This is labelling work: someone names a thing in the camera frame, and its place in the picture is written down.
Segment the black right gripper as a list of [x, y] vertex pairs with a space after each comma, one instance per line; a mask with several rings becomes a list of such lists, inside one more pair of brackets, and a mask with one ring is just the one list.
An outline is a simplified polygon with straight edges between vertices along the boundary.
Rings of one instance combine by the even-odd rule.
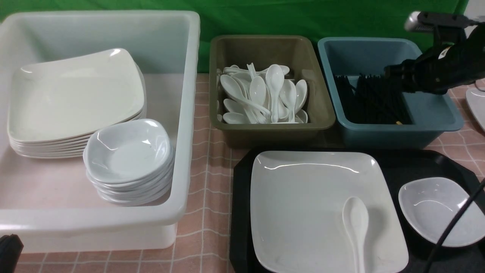
[[417, 59], [384, 68], [386, 78], [400, 80], [405, 92], [418, 91], [444, 95], [449, 89], [473, 84], [485, 76], [484, 27], [476, 27], [470, 36], [454, 45], [445, 45], [447, 31], [465, 36], [464, 29], [438, 27], [433, 32], [433, 47]]

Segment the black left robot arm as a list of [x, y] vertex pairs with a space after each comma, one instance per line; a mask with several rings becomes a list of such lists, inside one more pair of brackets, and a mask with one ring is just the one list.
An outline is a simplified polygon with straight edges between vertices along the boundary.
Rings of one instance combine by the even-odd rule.
[[4, 235], [0, 238], [0, 272], [13, 273], [23, 250], [23, 243], [18, 235]]

